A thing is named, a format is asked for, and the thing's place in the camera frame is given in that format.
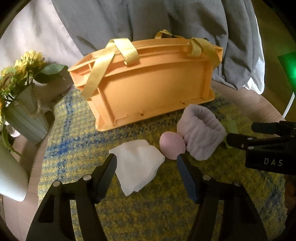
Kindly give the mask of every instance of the white tissue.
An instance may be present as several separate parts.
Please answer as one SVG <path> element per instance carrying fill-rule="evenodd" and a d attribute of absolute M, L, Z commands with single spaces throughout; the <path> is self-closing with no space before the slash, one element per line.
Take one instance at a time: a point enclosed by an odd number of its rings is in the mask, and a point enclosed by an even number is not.
<path fill-rule="evenodd" d="M 226 136 L 225 128 L 206 107 L 188 105 L 177 124 L 186 150 L 197 160 L 208 159 Z"/>
<path fill-rule="evenodd" d="M 117 157 L 115 173 L 126 196 L 148 184 L 165 160 L 164 155 L 146 140 L 125 142 L 109 153 Z"/>

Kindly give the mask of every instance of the white cable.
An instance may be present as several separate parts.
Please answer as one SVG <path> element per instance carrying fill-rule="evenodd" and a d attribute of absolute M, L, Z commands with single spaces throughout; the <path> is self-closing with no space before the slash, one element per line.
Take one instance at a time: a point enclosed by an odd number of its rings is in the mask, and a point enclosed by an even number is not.
<path fill-rule="evenodd" d="M 288 103 L 288 105 L 287 105 L 287 107 L 286 107 L 286 109 L 285 109 L 285 111 L 283 113 L 283 118 L 285 118 L 286 115 L 288 114 L 288 112 L 289 112 L 289 110 L 291 108 L 291 105 L 293 104 L 294 98 L 295 98 L 295 93 L 293 92 L 292 96 L 291 96 L 291 99 L 290 99 L 290 101 L 289 101 L 289 103 Z"/>

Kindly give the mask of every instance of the screw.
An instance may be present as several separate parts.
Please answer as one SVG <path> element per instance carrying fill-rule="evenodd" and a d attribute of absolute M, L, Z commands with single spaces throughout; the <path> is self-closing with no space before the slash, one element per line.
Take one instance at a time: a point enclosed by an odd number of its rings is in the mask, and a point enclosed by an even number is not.
<path fill-rule="evenodd" d="M 233 184 L 234 184 L 235 186 L 237 186 L 237 187 L 240 187 L 240 186 L 242 185 L 242 184 L 241 184 L 240 182 L 238 182 L 238 181 L 234 181 Z"/>
<path fill-rule="evenodd" d="M 203 178 L 203 180 L 205 180 L 205 181 L 209 181 L 209 180 L 211 180 L 211 177 L 210 177 L 209 175 L 204 175 L 202 178 Z"/>
<path fill-rule="evenodd" d="M 52 185 L 53 185 L 54 187 L 58 187 L 60 184 L 61 184 L 61 183 L 60 183 L 59 181 L 55 181 Z"/>
<path fill-rule="evenodd" d="M 91 179 L 91 175 L 85 175 L 83 176 L 83 180 L 88 181 Z"/>

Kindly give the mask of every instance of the green light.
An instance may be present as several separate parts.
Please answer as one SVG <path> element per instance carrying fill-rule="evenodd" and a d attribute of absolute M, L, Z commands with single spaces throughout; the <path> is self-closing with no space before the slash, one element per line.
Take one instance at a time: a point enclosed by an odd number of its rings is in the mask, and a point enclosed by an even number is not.
<path fill-rule="evenodd" d="M 281 55 L 278 59 L 296 93 L 296 52 Z"/>

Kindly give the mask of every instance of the pink ball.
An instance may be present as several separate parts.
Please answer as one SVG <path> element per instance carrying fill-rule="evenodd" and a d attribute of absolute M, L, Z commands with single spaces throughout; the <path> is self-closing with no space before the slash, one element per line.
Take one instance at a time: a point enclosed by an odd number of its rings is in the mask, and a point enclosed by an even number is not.
<path fill-rule="evenodd" d="M 159 146 L 162 154 L 171 160 L 176 160 L 179 154 L 186 151 L 183 138 L 178 133 L 171 131 L 164 132 L 161 135 Z"/>

